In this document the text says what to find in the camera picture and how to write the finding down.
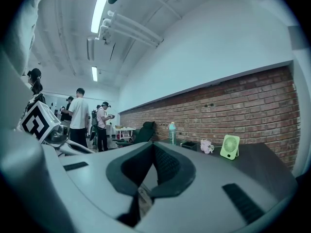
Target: cap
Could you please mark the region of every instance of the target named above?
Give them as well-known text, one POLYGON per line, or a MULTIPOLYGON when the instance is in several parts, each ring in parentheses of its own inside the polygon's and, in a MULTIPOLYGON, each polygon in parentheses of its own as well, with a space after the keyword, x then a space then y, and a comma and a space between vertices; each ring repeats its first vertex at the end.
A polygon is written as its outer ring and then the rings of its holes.
POLYGON ((70 96, 69 98, 66 99, 66 101, 68 101, 68 100, 71 100, 71 101, 72 101, 72 100, 73 100, 73 97, 70 96))

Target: brick wall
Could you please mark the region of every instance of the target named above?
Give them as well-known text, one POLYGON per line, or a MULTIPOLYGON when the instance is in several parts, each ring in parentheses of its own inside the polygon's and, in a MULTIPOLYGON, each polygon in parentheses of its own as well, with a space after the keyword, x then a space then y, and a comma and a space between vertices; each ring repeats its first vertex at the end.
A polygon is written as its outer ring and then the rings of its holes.
POLYGON ((241 144, 264 142, 288 167, 299 144, 299 106, 287 67, 271 69, 200 88, 121 113, 121 125, 141 128, 155 121, 153 140, 168 138, 176 123, 177 138, 221 144, 226 134, 241 144))

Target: white table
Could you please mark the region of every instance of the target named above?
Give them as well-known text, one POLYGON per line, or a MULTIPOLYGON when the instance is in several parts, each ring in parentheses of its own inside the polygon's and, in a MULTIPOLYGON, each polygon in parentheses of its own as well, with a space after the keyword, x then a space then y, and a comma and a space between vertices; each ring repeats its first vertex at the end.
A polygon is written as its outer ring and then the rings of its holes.
POLYGON ((117 135, 119 134, 119 140, 121 139, 130 139, 133 135, 133 128, 130 127, 123 127, 122 129, 116 129, 116 127, 114 127, 115 131, 116 131, 116 138, 117 135))
POLYGON ((112 125, 111 124, 106 125, 106 131, 107 131, 107 133, 108 133, 108 131, 110 131, 109 138, 112 138, 112 125))

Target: white t-shirt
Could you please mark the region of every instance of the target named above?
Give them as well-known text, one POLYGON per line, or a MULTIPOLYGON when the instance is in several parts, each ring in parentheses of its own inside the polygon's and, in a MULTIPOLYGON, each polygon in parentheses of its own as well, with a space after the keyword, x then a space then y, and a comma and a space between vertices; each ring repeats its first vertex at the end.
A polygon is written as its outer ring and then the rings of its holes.
POLYGON ((74 99, 69 107, 73 113, 70 128, 84 129, 86 127, 86 116, 88 116, 88 104, 84 98, 74 99))
POLYGON ((100 127, 101 129, 105 129, 106 128, 106 121, 103 121, 102 117, 106 117, 107 113, 106 111, 100 107, 97 110, 96 113, 96 117, 97 117, 97 121, 98 121, 98 127, 100 127))

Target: shirt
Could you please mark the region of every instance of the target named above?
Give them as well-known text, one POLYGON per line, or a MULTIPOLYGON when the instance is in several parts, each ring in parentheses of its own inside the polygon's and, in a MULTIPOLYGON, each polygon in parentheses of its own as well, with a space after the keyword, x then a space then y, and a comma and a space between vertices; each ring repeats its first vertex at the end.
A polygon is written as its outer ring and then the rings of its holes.
POLYGON ((106 121, 103 121, 103 119, 102 119, 102 117, 106 118, 106 115, 107 115, 107 113, 102 107, 100 107, 97 110, 96 116, 97 116, 97 121, 98 121, 98 127, 101 129, 106 128, 106 121))
POLYGON ((84 98, 74 99, 70 104, 69 111, 73 113, 70 128, 84 129, 86 127, 86 115, 88 114, 88 104, 84 98))
MULTIPOLYGON (((71 103, 67 104, 67 106, 66 106, 67 111, 69 110, 70 105, 71 105, 71 103)), ((66 120, 66 121, 71 121, 72 118, 71 118, 71 115, 62 113, 62 119, 66 120)))

